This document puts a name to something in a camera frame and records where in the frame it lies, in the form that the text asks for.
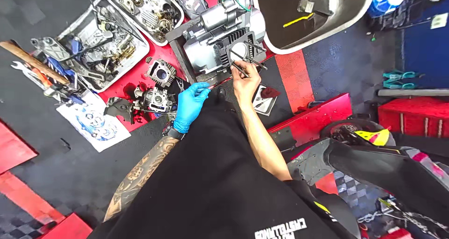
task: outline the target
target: wooden handle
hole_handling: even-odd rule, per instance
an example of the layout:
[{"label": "wooden handle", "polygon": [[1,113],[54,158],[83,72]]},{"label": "wooden handle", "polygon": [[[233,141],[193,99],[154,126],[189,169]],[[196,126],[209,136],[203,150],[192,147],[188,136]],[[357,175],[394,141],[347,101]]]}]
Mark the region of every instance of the wooden handle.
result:
[{"label": "wooden handle", "polygon": [[67,78],[59,75],[56,71],[50,69],[47,65],[39,62],[39,60],[37,60],[35,57],[33,57],[32,55],[29,55],[27,52],[25,52],[20,47],[17,47],[12,42],[2,41],[2,42],[0,42],[0,46],[5,48],[7,51],[13,53],[14,55],[16,55],[18,58],[29,63],[31,66],[36,67],[43,74],[53,78],[54,80],[58,81],[59,83],[64,84],[64,85],[67,85],[70,83],[69,80],[67,80]]}]

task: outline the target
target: tattoo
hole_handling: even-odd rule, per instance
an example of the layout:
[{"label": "tattoo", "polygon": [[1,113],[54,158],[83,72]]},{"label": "tattoo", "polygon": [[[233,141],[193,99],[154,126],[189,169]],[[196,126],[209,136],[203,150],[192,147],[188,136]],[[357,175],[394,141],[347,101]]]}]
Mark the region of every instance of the tattoo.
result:
[{"label": "tattoo", "polygon": [[178,141],[178,139],[169,136],[162,137],[142,160],[134,166],[120,183],[117,190],[115,190],[114,196],[106,211],[104,221],[111,219],[115,214],[130,205],[151,174],[153,174]]}]

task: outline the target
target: black smartwatch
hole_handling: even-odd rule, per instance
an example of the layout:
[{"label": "black smartwatch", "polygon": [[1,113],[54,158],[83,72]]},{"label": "black smartwatch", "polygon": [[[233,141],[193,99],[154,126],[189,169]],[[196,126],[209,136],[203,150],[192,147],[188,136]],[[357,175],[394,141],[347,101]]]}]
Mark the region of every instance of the black smartwatch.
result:
[{"label": "black smartwatch", "polygon": [[182,140],[185,136],[183,133],[179,133],[174,127],[173,122],[170,121],[162,132],[162,136],[169,136],[178,140]]}]

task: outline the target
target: teal clamp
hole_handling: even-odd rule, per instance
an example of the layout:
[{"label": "teal clamp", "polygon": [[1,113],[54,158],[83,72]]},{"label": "teal clamp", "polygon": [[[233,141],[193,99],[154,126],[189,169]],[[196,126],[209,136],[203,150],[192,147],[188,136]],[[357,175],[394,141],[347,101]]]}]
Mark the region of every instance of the teal clamp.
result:
[{"label": "teal clamp", "polygon": [[388,89],[405,89],[410,90],[414,89],[416,86],[414,83],[401,83],[401,82],[391,82],[391,81],[384,81],[384,87]]},{"label": "teal clamp", "polygon": [[388,82],[393,82],[397,80],[401,80],[404,78],[414,78],[416,77],[416,73],[414,71],[408,72],[387,72],[382,75],[383,77],[389,78]]}]

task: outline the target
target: black tire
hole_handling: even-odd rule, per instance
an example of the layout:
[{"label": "black tire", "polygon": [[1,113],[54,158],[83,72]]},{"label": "black tire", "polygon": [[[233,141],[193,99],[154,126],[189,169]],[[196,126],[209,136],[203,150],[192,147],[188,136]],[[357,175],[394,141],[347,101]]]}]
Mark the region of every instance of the black tire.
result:
[{"label": "black tire", "polygon": [[368,120],[363,120],[363,119],[349,119],[349,120],[336,121],[336,122],[333,122],[333,123],[327,125],[320,131],[320,138],[323,138],[323,137],[330,138],[331,135],[334,133],[334,131],[342,126],[351,126],[351,129],[349,129],[349,130],[352,132],[356,132],[356,131],[360,131],[360,130],[368,131],[368,132],[377,132],[377,131],[384,129],[384,127],[382,127],[381,125],[379,125],[373,121],[368,121]]}]

